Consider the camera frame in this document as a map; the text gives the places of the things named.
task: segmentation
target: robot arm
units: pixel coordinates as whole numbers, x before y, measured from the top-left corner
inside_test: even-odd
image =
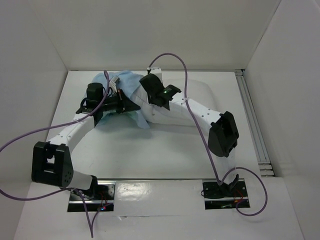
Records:
[[[33,149],[32,180],[62,188],[77,188],[89,197],[99,192],[95,176],[74,171],[71,153],[81,139],[98,124],[103,112],[120,114],[141,109],[145,119],[153,123],[180,125],[186,121],[184,125],[192,125],[192,117],[180,89],[172,85],[164,87],[160,78],[152,73],[143,77],[140,83],[141,86],[131,96],[131,100],[118,89],[114,96],[105,99],[101,108],[92,116],[67,126],[48,142],[38,142]],[[74,121],[89,114],[100,103],[104,96],[103,86],[100,83],[90,83],[86,93],[87,98],[81,102]],[[210,110],[192,99],[188,99],[188,103],[201,128],[209,133],[210,151],[221,158],[232,158],[232,150],[239,138],[233,115]]]

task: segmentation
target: white panel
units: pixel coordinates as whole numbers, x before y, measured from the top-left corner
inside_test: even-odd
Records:
[[[320,239],[319,23],[314,0],[282,0],[245,71],[270,160],[285,177],[306,240]]]
[[[0,146],[25,132],[49,126],[66,67],[25,0],[0,1]],[[0,188],[25,197],[33,146],[47,132],[0,153]],[[24,202],[0,196],[1,239],[13,239]]]
[[[243,69],[279,1],[30,0],[70,70]]]
[[[205,211],[200,179],[119,181],[115,188],[118,216],[184,216]]]
[[[101,212],[93,225],[94,239],[303,240],[283,179],[264,178],[263,182],[269,198],[265,211],[259,216],[243,217],[235,209],[201,210],[192,215],[177,215],[174,212],[168,216],[121,218],[112,217],[112,212]],[[264,194],[256,179],[246,179],[246,184],[251,208],[241,210],[253,213],[263,205]],[[33,182],[28,196],[40,196],[56,189]],[[62,192],[46,199],[26,202],[14,239],[90,239],[85,213],[67,212],[68,199],[68,193]]]

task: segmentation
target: white wall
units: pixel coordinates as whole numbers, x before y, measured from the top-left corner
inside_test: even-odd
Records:
[[[320,0],[282,0],[245,71],[306,240],[320,239]]]
[[[31,6],[25,0],[0,1],[0,146],[49,126],[67,69]],[[0,153],[0,188],[26,197],[33,145],[42,132]],[[24,203],[0,196],[1,239],[13,239]]]
[[[247,66],[280,0],[29,0],[70,70]],[[181,69],[173,57],[158,63]]]

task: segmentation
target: blue cloth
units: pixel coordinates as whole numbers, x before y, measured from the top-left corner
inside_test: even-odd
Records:
[[[131,71],[119,71],[119,72],[108,72],[108,73],[109,73],[110,80],[115,76],[118,76],[120,78],[116,86],[118,89],[122,89],[124,94],[129,99],[131,99],[131,96],[134,93],[134,91],[140,86],[139,80],[143,77],[142,75],[135,74]],[[107,89],[107,80],[103,73],[99,73],[98,75],[96,75],[93,78],[92,82],[100,83],[104,86],[105,89]],[[135,120],[138,127],[142,129],[148,129],[150,127],[146,119],[142,115],[141,110],[130,111],[130,112],[126,112],[125,114],[127,114],[130,118]],[[111,115],[112,115],[111,113],[104,113],[98,125],[105,124]]]

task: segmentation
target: cable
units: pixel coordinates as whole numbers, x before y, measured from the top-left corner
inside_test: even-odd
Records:
[[[108,89],[109,88],[109,82],[110,82],[109,74],[108,74],[108,72],[106,70],[103,71],[103,74],[104,74],[104,76],[106,78],[106,88]],[[5,143],[2,147],[0,147],[0,153],[7,146],[9,146],[10,144],[14,143],[15,141],[18,141],[19,139],[27,137],[27,136],[29,136],[31,134],[39,133],[39,132],[42,132],[42,131],[45,131],[45,130],[57,129],[57,128],[73,125],[73,124],[76,124],[78,122],[81,122],[81,121],[85,120],[86,118],[92,116],[102,106],[102,104],[104,103],[104,101],[107,98],[107,96],[108,96],[108,93],[105,91],[105,93],[103,95],[103,98],[102,98],[101,102],[98,104],[98,106],[96,106],[96,108],[94,110],[92,110],[89,114],[87,114],[86,116],[84,116],[82,118],[79,118],[79,119],[77,119],[75,121],[71,121],[71,122],[67,122],[67,123],[63,123],[63,124],[58,124],[58,125],[55,125],[55,126],[48,126],[48,127],[39,128],[39,129],[30,131],[30,132],[27,132],[25,134],[22,134],[20,136],[17,136],[14,139],[12,139],[12,140],[8,141],[7,143]],[[12,195],[4,192],[2,189],[0,189],[0,194],[2,194],[3,196],[5,196],[5,197],[7,197],[9,199],[16,200],[16,201],[34,201],[34,200],[43,199],[43,198],[52,196],[52,195],[57,194],[57,193],[61,193],[61,192],[66,191],[66,190],[71,190],[71,188],[63,188],[63,189],[60,189],[60,190],[45,194],[43,196],[37,196],[37,197],[31,197],[31,198],[12,196]],[[88,209],[87,209],[87,205],[86,205],[85,199],[84,199],[82,193],[79,190],[74,189],[74,191],[77,192],[78,195],[82,199],[85,215],[86,215],[86,218],[87,218],[87,221],[88,221],[88,224],[89,224],[89,228],[90,228],[91,237],[93,238],[94,237],[93,228],[92,228],[92,225],[90,223],[89,213],[88,213]]]
[[[209,160],[210,160],[210,162],[211,162],[211,166],[212,166],[212,169],[213,169],[213,172],[214,172],[214,175],[215,175],[217,184],[218,184],[219,186],[221,186],[221,185],[224,183],[226,177],[227,177],[231,172],[233,172],[233,171],[235,171],[235,170],[237,170],[237,169],[245,170],[245,171],[253,174],[253,175],[259,180],[259,182],[261,183],[261,185],[262,185],[262,187],[263,187],[263,190],[264,190],[265,202],[264,202],[263,207],[262,207],[259,211],[255,212],[255,213],[247,214],[247,213],[241,212],[241,211],[238,209],[239,204],[242,202],[242,201],[239,201],[239,202],[235,205],[235,209],[236,209],[241,215],[248,216],[248,217],[256,216],[256,215],[260,214],[260,213],[266,208],[266,206],[267,206],[267,203],[268,203],[268,193],[267,193],[267,189],[266,189],[264,183],[262,182],[262,180],[260,179],[260,177],[259,177],[257,174],[255,174],[253,171],[251,171],[250,169],[245,168],[245,167],[235,167],[235,168],[230,169],[230,170],[223,176],[222,180],[219,180],[218,172],[217,172],[217,169],[216,169],[214,160],[213,160],[213,158],[212,158],[212,156],[211,156],[211,152],[210,152],[210,149],[209,149],[208,144],[207,144],[207,142],[206,142],[205,136],[204,136],[204,134],[203,134],[203,132],[202,132],[202,130],[201,130],[201,127],[200,127],[200,125],[199,125],[199,123],[198,123],[198,121],[197,121],[194,113],[192,112],[192,110],[191,110],[191,108],[190,108],[190,106],[189,106],[188,96],[187,96],[188,70],[187,70],[187,66],[186,66],[185,62],[184,62],[178,55],[176,55],[176,54],[174,54],[174,53],[171,53],[171,52],[165,52],[165,53],[162,53],[162,54],[158,55],[158,56],[150,63],[148,69],[151,68],[151,66],[155,63],[155,61],[156,61],[157,59],[159,59],[159,58],[162,57],[162,56],[166,56],[166,55],[173,56],[173,57],[177,58],[177,59],[182,63],[182,65],[183,65],[184,73],[185,73],[184,98],[186,99],[186,101],[185,101],[186,108],[188,109],[188,111],[189,111],[189,113],[190,113],[190,115],[191,115],[191,117],[192,117],[192,119],[193,119],[193,121],[194,121],[194,123],[195,123],[195,126],[196,126],[196,128],[197,128],[197,130],[198,130],[198,132],[199,132],[199,134],[200,134],[200,137],[201,137],[201,139],[202,139],[203,145],[204,145],[204,147],[205,147],[205,150],[206,150],[206,152],[207,152],[207,154],[208,154],[208,157],[209,157]]]

